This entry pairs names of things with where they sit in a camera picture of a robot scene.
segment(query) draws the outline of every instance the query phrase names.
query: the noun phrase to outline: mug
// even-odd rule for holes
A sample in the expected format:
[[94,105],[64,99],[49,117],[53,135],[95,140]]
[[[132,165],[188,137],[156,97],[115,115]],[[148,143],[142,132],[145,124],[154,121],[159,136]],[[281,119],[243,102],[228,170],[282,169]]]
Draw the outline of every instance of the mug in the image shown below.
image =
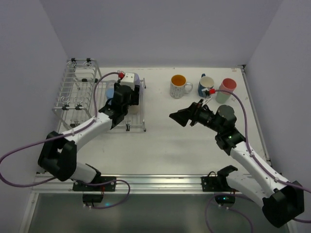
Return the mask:
[[[226,90],[233,92],[237,87],[237,83],[230,78],[226,78],[223,80],[222,84],[219,87],[219,90]],[[229,98],[231,94],[227,92],[217,91],[216,101],[218,103],[224,104]]]
[[206,76],[205,74],[201,75],[201,79],[199,81],[198,86],[198,94],[201,97],[205,97],[202,93],[202,89],[204,88],[213,88],[214,87],[214,80],[211,77]]
[[[190,90],[186,90],[186,86],[191,86]],[[192,83],[188,83],[186,78],[180,74],[174,75],[171,79],[171,87],[170,87],[170,95],[173,98],[182,98],[184,94],[192,91],[193,85]]]
[[115,81],[115,80],[109,80],[109,81],[106,82],[106,91],[105,91],[105,95],[106,95],[107,100],[113,98],[113,94],[115,93],[114,84],[115,84],[116,82],[117,82],[117,81]]

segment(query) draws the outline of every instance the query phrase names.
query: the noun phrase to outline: table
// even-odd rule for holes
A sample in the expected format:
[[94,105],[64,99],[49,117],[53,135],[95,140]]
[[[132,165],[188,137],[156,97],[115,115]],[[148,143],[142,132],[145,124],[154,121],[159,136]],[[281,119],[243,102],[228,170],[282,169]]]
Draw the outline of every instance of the table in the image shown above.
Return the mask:
[[[215,132],[197,124],[185,128],[168,116],[179,109],[197,102],[197,86],[201,74],[205,73],[218,87],[224,78],[232,78],[237,83],[235,93],[241,98],[248,118],[249,139],[252,147],[265,157],[259,131],[252,111],[243,75],[238,68],[101,68],[102,75],[116,70],[134,72],[145,78],[147,89],[145,99],[145,122],[147,132],[103,133],[94,138],[78,152],[78,161],[95,166],[103,174],[207,174],[234,165],[246,170],[216,145]],[[170,79],[175,74],[184,75],[193,83],[193,91],[180,99],[169,94]],[[235,110],[236,127],[244,134],[242,109],[231,97],[227,102]],[[211,110],[220,106],[215,100],[208,103]]]

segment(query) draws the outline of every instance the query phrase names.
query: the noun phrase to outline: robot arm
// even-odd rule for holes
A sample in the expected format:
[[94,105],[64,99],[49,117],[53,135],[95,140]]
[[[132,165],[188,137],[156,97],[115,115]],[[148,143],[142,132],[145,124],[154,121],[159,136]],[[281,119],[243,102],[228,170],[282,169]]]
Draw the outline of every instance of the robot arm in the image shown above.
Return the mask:
[[[289,181],[262,160],[252,148],[248,151],[245,137],[235,128],[237,119],[232,107],[222,105],[214,114],[207,105],[203,105],[203,100],[200,100],[198,103],[192,103],[189,108],[170,114],[170,118],[183,127],[187,125],[188,120],[191,120],[191,126],[199,122],[217,132],[215,139],[219,148],[245,167],[257,184],[254,179],[243,177],[237,172],[229,175],[234,170],[225,175],[225,183],[241,191],[262,207],[264,215],[271,224],[281,227],[304,212],[303,190],[279,183],[278,180]],[[274,174],[276,179],[267,175],[252,156]]]
[[69,136],[46,142],[38,159],[39,166],[60,181],[72,179],[86,183],[99,183],[101,173],[90,165],[77,162],[77,152],[90,140],[123,121],[130,105],[139,104],[140,86],[134,84],[134,75],[126,73],[115,83],[111,104],[107,101],[96,116],[72,130],[49,133],[47,139],[67,134]]

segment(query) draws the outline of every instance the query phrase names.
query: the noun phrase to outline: patterned mug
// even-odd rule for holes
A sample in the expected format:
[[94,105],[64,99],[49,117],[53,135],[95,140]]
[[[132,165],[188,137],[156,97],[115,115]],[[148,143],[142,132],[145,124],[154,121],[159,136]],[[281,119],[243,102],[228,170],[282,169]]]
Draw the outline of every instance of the patterned mug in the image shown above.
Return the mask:
[[186,78],[180,74],[174,75],[171,79],[171,87],[170,87],[170,95],[173,98],[179,99],[184,96],[184,94],[192,91],[193,85],[192,83],[188,83]]

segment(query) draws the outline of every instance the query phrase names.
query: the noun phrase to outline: wire dish rack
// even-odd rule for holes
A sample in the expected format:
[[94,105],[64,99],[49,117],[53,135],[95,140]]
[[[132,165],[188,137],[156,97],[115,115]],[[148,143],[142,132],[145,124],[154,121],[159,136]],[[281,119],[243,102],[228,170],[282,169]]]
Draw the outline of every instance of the wire dish rack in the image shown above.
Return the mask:
[[[53,113],[59,119],[58,131],[70,130],[89,120],[94,114],[93,92],[95,83],[102,74],[94,59],[67,60],[63,79],[59,87],[56,102],[52,108]],[[96,88],[95,98],[97,109],[101,109],[106,101],[106,87],[111,81],[103,80]],[[140,80],[139,106],[135,114],[128,113],[124,120],[115,128],[125,129],[130,132],[146,131],[144,119],[144,90],[145,79]]]

